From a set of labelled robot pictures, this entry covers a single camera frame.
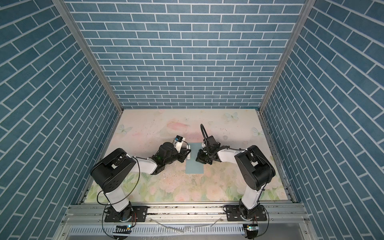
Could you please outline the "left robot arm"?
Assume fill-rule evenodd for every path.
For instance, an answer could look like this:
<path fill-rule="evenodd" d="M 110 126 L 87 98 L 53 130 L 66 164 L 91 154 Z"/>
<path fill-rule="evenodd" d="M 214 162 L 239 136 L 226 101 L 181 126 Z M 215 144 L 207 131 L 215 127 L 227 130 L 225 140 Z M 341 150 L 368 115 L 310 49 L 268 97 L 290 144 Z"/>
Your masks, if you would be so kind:
<path fill-rule="evenodd" d="M 183 163 L 190 158 L 191 148 L 185 141 L 165 142 L 150 158 L 131 157 L 121 148 L 114 150 L 97 162 L 90 171 L 94 181 L 109 201 L 106 206 L 116 213 L 129 210 L 129 194 L 124 193 L 122 183 L 130 172 L 157 175 L 175 161 Z"/>

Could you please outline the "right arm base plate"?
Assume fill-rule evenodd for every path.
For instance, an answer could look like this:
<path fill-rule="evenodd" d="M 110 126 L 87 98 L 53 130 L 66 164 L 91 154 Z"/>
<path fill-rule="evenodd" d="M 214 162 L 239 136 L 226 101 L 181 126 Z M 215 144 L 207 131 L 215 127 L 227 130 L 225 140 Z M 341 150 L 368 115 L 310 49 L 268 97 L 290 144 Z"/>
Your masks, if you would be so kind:
<path fill-rule="evenodd" d="M 223 211 L 226 214 L 227 221 L 266 221 L 268 219 L 266 210 L 263 205 L 257 205 L 248 210 L 243 205 L 224 205 Z"/>

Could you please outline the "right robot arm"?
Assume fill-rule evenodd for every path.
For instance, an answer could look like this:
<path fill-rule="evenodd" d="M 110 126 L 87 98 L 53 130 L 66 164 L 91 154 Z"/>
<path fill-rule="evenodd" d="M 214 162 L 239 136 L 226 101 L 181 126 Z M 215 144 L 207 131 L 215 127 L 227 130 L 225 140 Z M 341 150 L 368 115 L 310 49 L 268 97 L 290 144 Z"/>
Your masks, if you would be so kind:
<path fill-rule="evenodd" d="M 245 193 L 239 201 L 239 211 L 245 220 L 256 215 L 260 206 L 260 197 L 276 171 L 262 151 L 255 145 L 245 150 L 222 146 L 213 136 L 204 137 L 203 148 L 199 150 L 196 161 L 211 165 L 214 161 L 231 163 L 240 170 L 245 183 Z"/>

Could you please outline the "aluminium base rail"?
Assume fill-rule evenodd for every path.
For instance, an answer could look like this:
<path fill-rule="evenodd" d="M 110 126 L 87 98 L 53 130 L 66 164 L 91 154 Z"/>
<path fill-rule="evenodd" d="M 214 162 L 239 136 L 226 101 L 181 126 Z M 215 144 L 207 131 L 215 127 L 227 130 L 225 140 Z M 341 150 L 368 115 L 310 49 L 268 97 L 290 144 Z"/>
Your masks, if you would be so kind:
<path fill-rule="evenodd" d="M 159 222 L 161 224 L 203 224 L 219 220 L 228 222 L 254 223 L 307 223 L 308 214 L 303 204 L 263 202 L 246 217 L 234 202 L 201 202 L 178 204 L 134 203 L 127 216 L 135 216 L 139 224 Z M 98 204 L 71 205 L 63 222 L 66 224 L 94 225 L 106 220 L 108 224 L 119 223 L 121 214 L 114 214 Z"/>

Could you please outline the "teal envelope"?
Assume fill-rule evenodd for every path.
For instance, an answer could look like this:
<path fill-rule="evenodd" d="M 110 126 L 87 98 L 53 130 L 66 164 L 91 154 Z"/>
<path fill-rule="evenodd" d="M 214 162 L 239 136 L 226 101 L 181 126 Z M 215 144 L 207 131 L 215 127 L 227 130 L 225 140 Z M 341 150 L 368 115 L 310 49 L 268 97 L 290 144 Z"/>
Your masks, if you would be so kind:
<path fill-rule="evenodd" d="M 202 149 L 201 143 L 189 143 L 191 147 L 190 158 L 186 160 L 186 174 L 203 174 L 204 165 L 197 162 L 197 155 L 200 149 Z"/>

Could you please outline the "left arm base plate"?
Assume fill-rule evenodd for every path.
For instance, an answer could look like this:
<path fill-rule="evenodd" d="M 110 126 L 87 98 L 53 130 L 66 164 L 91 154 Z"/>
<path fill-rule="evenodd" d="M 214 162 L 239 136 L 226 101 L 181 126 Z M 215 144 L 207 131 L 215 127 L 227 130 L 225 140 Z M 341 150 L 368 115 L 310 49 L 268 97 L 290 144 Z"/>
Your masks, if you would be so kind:
<path fill-rule="evenodd" d="M 117 212 L 113 207 L 107 207 L 104 211 L 104 221 L 107 223 L 145 222 L 148 208 L 148 206 L 128 205 L 121 212 Z"/>

